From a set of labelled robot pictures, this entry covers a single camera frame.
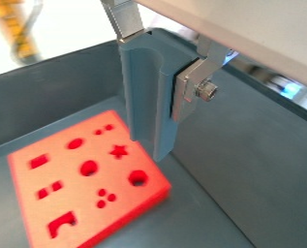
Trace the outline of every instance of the screw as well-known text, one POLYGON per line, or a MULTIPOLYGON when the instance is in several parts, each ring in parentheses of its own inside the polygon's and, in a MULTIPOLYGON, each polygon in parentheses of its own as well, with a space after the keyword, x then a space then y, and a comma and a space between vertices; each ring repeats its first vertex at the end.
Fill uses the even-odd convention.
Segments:
POLYGON ((208 102, 217 91, 217 86, 211 83, 209 79, 205 79, 199 85, 196 90, 196 96, 200 97, 205 102, 208 102))

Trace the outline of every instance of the red shape sorter board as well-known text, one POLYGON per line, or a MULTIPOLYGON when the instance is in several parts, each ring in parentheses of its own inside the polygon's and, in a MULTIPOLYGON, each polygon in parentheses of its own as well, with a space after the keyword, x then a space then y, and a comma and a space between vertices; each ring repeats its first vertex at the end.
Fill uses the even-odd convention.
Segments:
POLYGON ((8 156, 31 247, 91 247, 168 195, 113 111, 8 156))

